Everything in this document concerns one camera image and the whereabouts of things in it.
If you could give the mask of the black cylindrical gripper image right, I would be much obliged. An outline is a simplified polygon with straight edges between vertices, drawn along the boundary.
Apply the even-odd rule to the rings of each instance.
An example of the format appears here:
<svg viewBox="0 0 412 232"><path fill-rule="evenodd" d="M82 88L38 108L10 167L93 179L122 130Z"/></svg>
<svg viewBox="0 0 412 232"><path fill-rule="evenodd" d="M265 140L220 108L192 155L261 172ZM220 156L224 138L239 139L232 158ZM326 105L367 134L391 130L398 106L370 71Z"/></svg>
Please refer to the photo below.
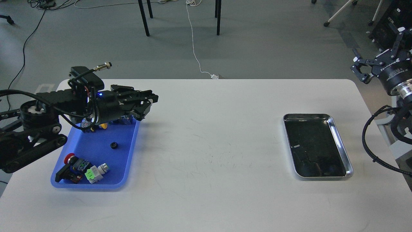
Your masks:
<svg viewBox="0 0 412 232"><path fill-rule="evenodd" d="M398 28L393 47L379 54L375 59L364 59L356 48L352 48L355 57L351 66L352 72L364 84L377 77L387 95L411 97L411 45L407 40L411 37L411 28ZM369 66L371 71L362 72L362 67Z"/></svg>

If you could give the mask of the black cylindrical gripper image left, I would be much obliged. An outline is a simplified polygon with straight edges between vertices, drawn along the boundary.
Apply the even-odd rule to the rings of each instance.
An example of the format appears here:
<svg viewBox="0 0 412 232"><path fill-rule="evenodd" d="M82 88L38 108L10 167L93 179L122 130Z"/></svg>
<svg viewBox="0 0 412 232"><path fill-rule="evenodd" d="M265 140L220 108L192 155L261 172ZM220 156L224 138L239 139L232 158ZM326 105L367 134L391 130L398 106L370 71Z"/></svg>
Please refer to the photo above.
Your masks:
<svg viewBox="0 0 412 232"><path fill-rule="evenodd" d="M98 124L117 120L123 115L131 115L141 121L159 98L151 90L139 91L131 86L111 85L110 90L98 92L96 95Z"/></svg>

